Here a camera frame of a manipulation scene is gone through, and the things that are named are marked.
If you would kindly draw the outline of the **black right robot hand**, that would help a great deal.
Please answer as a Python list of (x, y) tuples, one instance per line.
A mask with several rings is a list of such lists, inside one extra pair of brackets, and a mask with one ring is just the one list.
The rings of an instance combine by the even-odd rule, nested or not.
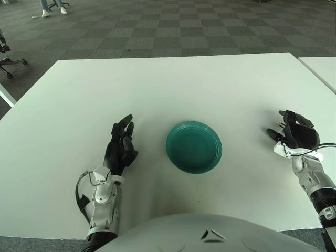
[(304, 116), (293, 111), (279, 110), (283, 116), (282, 132), (278, 133), (273, 129), (267, 129), (266, 133), (276, 142), (285, 144), (291, 149), (313, 150), (320, 145), (320, 138), (314, 125)]

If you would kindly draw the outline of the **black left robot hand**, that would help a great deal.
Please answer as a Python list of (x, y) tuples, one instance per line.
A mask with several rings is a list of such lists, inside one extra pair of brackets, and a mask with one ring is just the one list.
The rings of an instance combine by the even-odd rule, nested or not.
[(111, 131), (111, 141), (108, 143), (103, 160), (103, 166), (112, 175), (121, 176), (138, 156), (132, 143), (134, 123), (133, 115), (128, 115), (120, 122), (114, 123)]

